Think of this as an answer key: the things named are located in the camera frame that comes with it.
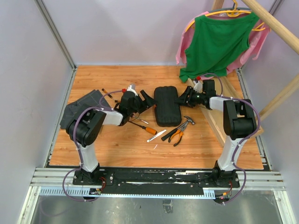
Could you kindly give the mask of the black plastic tool case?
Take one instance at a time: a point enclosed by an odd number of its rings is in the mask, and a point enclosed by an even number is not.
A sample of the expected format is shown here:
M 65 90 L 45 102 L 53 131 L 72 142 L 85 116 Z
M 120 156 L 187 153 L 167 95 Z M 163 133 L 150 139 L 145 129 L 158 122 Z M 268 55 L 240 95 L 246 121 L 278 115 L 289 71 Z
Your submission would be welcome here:
M 156 123 L 160 127 L 178 126 L 182 122 L 179 104 L 175 102 L 178 91 L 175 86 L 157 87 L 154 91 Z

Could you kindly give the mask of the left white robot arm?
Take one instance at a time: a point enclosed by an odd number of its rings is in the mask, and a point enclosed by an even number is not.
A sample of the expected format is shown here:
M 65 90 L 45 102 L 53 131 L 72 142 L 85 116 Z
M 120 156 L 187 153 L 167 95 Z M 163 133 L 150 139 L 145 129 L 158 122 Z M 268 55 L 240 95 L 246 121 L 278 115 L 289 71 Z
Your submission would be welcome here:
M 100 180 L 100 164 L 94 143 L 101 128 L 105 125 L 123 126 L 135 113 L 141 114 L 157 104 L 145 91 L 137 93 L 133 84 L 121 93 L 115 107 L 109 106 L 98 90 L 93 90 L 68 104 L 64 110 L 60 127 L 74 142 L 79 154 L 79 168 L 75 175 L 82 176 L 91 185 Z

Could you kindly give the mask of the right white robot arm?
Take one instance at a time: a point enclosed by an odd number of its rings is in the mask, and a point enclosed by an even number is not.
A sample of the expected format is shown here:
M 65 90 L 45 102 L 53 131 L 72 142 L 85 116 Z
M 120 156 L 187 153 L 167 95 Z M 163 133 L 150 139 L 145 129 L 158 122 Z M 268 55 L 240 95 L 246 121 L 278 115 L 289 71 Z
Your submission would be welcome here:
M 249 99 L 237 99 L 217 95 L 215 81 L 203 80 L 201 90 L 197 86 L 188 86 L 175 102 L 179 105 L 195 107 L 203 105 L 209 110 L 223 113 L 223 130 L 226 140 L 219 159 L 215 162 L 212 174 L 200 178 L 199 182 L 210 179 L 213 184 L 221 187 L 236 179 L 237 160 L 242 147 L 259 129 L 259 119 L 255 118 L 256 109 Z

